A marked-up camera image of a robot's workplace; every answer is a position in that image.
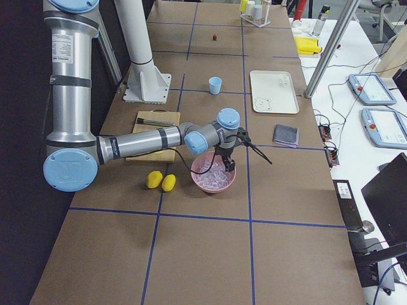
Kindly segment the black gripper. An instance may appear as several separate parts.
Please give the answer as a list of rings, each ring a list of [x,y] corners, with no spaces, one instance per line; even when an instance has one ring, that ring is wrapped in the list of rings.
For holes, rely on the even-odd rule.
[[[231,156],[234,148],[239,146],[251,146],[249,133],[242,127],[238,127],[235,134],[225,135],[224,142],[215,146],[214,154],[222,158],[226,172],[235,170],[235,161]]]

